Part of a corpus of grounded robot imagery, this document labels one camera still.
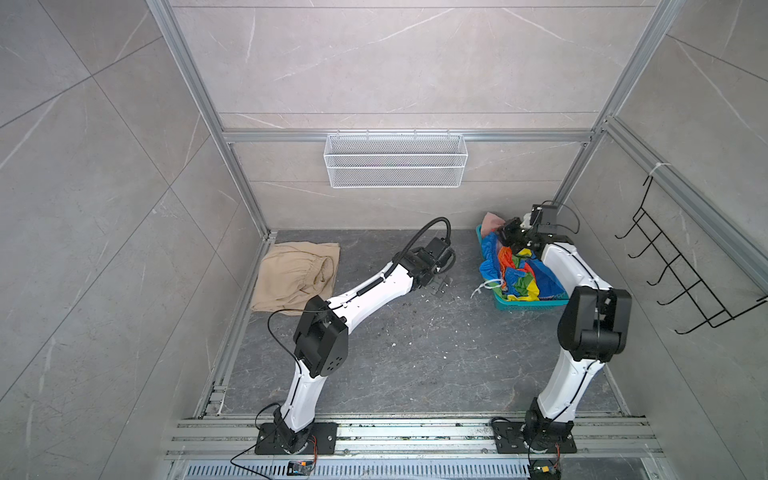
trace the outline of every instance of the black wire hook rack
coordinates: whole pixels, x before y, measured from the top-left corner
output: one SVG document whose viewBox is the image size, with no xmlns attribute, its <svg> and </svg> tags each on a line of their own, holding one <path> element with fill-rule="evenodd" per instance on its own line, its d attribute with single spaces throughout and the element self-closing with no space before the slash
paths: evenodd
<svg viewBox="0 0 768 480">
<path fill-rule="evenodd" d="M 748 308 L 748 309 L 746 309 L 746 310 L 744 310 L 742 312 L 739 312 L 736 315 L 733 315 L 723 305 L 723 302 L 721 302 L 720 299 L 717 298 L 717 295 L 715 295 L 715 293 L 712 291 L 710 286 L 707 285 L 707 282 L 705 282 L 704 279 L 701 278 L 701 275 L 699 275 L 699 273 L 696 271 L 696 269 L 690 264 L 690 262 L 688 262 L 688 259 L 680 252 L 680 250 L 677 248 L 677 245 L 675 245 L 675 243 L 672 241 L 672 239 L 667 236 L 667 234 L 661 229 L 661 227 L 659 227 L 659 224 L 656 223 L 656 220 L 654 220 L 654 218 L 647 212 L 647 210 L 645 210 L 645 208 L 644 208 L 645 199 L 648 196 L 648 191 L 650 190 L 650 186 L 653 183 L 653 181 L 654 181 L 654 179 L 652 178 L 652 176 L 648 175 L 645 178 L 645 182 L 643 182 L 643 185 L 645 186 L 645 184 L 647 184 L 647 187 L 645 189 L 645 194 L 643 195 L 643 200 L 640 202 L 640 207 L 637 209 L 637 211 L 632 216 L 633 223 L 632 223 L 632 226 L 630 227 L 630 229 L 624 235 L 622 235 L 620 237 L 618 235 L 614 235 L 614 237 L 616 237 L 619 240 L 621 240 L 622 238 L 625 238 L 627 235 L 629 235 L 632 230 L 637 228 L 645 236 L 645 238 L 648 240 L 648 245 L 646 245 L 646 247 L 640 253 L 638 253 L 637 255 L 627 254 L 627 256 L 630 257 L 630 258 L 638 258 L 640 255 L 645 253 L 649 248 L 653 247 L 654 250 L 656 250 L 656 253 L 658 253 L 659 257 L 664 262 L 664 269 L 661 271 L 661 275 L 659 275 L 658 280 L 656 280 L 655 282 L 648 282 L 646 280 L 646 283 L 648 285 L 651 285 L 651 286 L 658 285 L 659 282 L 661 282 L 661 279 L 664 278 L 664 274 L 668 271 L 668 272 L 671 272 L 672 275 L 674 275 L 675 280 L 677 280 L 677 282 L 680 284 L 680 287 L 683 288 L 683 291 L 678 293 L 672 300 L 669 300 L 668 302 L 660 302 L 660 301 L 657 300 L 656 303 L 658 303 L 659 305 L 669 305 L 670 303 L 674 302 L 675 300 L 681 298 L 683 295 L 686 295 L 686 296 L 688 296 L 690 301 L 693 302 L 693 304 L 696 306 L 697 310 L 699 310 L 699 313 L 701 313 L 701 316 L 704 318 L 703 322 L 699 323 L 698 325 L 694 326 L 693 328 L 691 328 L 689 330 L 685 330 L 684 332 L 681 332 L 680 330 L 675 329 L 675 333 L 677 333 L 678 335 L 686 335 L 687 333 L 693 332 L 695 329 L 698 329 L 699 327 L 703 326 L 704 324 L 707 324 L 707 325 L 709 325 L 712 328 L 717 328 L 719 326 L 725 325 L 726 323 L 730 322 L 731 320 L 737 319 L 738 317 L 742 316 L 743 314 L 745 314 L 745 313 L 747 313 L 747 312 L 749 312 L 751 310 L 756 309 L 758 306 L 761 306 L 764 303 L 768 303 L 768 295 L 765 295 L 765 296 L 757 299 L 757 302 L 756 302 L 755 305 L 752 305 L 750 308 Z M 651 238 L 650 235 L 648 235 L 648 233 L 646 232 L 646 230 L 640 225 L 640 220 L 642 220 L 643 218 L 647 218 L 648 220 L 650 220 L 651 223 L 659 230 L 659 233 L 657 233 L 653 238 Z M 672 246 L 672 248 L 674 249 L 674 251 L 676 253 L 676 255 L 671 260 L 667 260 L 667 258 L 661 253 L 661 251 L 659 250 L 658 246 L 656 245 L 657 240 L 659 240 L 662 237 Z M 685 264 L 688 265 L 688 268 L 690 268 L 690 270 L 696 276 L 696 281 L 694 281 L 689 286 L 685 286 L 685 283 L 683 283 L 683 280 L 680 279 L 680 277 L 677 275 L 677 272 L 675 272 L 675 270 L 674 270 L 674 267 L 673 267 L 672 264 L 675 263 L 678 260 L 684 261 Z M 701 306 L 696 301 L 694 296 L 690 294 L 691 289 L 694 288 L 696 285 L 699 285 L 699 284 L 703 285 L 704 288 L 707 289 L 707 292 L 711 295 L 711 298 L 713 298 L 717 302 L 717 305 L 720 306 L 720 309 L 717 311 L 717 313 L 715 313 L 715 314 L 713 314 L 711 316 L 707 316 L 707 314 L 704 313 L 704 311 L 701 309 Z"/>
</svg>

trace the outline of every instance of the wall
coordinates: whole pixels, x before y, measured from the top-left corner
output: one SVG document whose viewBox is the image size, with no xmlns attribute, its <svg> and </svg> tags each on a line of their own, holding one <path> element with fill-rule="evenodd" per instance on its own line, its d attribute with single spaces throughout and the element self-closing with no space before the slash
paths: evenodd
<svg viewBox="0 0 768 480">
<path fill-rule="evenodd" d="M 143 1 L 0 18 L 0 477 L 148 478 L 257 232 Z"/>
<path fill-rule="evenodd" d="M 653 0 L 174 0 L 225 128 L 591 128 Z M 238 144 L 275 228 L 473 228 L 576 144 L 471 144 L 458 189 L 329 187 L 321 144 Z"/>
<path fill-rule="evenodd" d="M 742 232 L 768 247 L 768 83 L 765 2 L 689 0 L 662 41 L 619 117 L 672 163 Z M 635 298 L 627 350 L 611 370 L 635 414 L 648 415 L 681 478 L 768 478 L 768 306 L 717 329 L 685 336 L 702 321 L 664 264 L 633 232 L 645 172 L 605 141 L 579 180 L 572 200 L 594 238 L 582 237 L 590 262 L 615 270 Z M 647 209 L 733 313 L 763 293 L 660 188 Z M 645 223 L 650 234 L 652 226 Z M 662 248 L 669 256 L 670 250 Z M 676 265 L 687 285 L 690 271 Z M 705 313 L 717 311 L 705 290 L 694 296 Z"/>
</svg>

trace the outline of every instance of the marble floor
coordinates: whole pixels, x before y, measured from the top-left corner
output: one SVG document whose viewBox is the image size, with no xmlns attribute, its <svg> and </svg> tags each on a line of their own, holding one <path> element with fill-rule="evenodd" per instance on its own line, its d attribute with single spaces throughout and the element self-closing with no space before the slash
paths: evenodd
<svg viewBox="0 0 768 480">
<path fill-rule="evenodd" d="M 281 230 L 276 241 L 338 242 L 335 293 L 376 271 L 413 235 L 412 230 Z M 427 233 L 422 242 L 431 237 Z M 416 290 L 372 314 L 349 338 L 349 357 L 329 377 L 317 404 L 321 413 L 517 412 L 528 409 L 558 358 L 556 337 L 563 307 L 501 312 L 482 281 L 474 230 L 454 230 L 453 282 L 438 298 Z M 298 316 L 277 314 L 273 330 L 293 345 Z M 255 413 L 285 401 L 293 361 L 266 331 L 266 314 L 250 317 L 227 389 L 226 413 Z M 582 412 L 616 412 L 603 373 L 581 401 Z"/>
</svg>

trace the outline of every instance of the beige folded pants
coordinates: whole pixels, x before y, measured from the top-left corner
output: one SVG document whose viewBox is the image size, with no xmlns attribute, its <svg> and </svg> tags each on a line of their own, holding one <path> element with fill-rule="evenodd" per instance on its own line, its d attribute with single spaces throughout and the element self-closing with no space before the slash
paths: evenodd
<svg viewBox="0 0 768 480">
<path fill-rule="evenodd" d="M 250 301 L 251 310 L 301 310 L 315 295 L 328 300 L 333 295 L 340 251 L 338 243 L 286 242 L 273 245 L 261 261 Z"/>
</svg>

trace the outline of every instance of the white wire mesh basket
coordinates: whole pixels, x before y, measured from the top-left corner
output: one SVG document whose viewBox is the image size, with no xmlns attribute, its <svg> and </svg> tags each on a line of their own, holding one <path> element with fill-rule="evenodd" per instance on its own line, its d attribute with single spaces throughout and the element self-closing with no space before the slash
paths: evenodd
<svg viewBox="0 0 768 480">
<path fill-rule="evenodd" d="M 323 157 L 333 188 L 458 187 L 467 163 L 460 134 L 331 134 Z"/>
</svg>

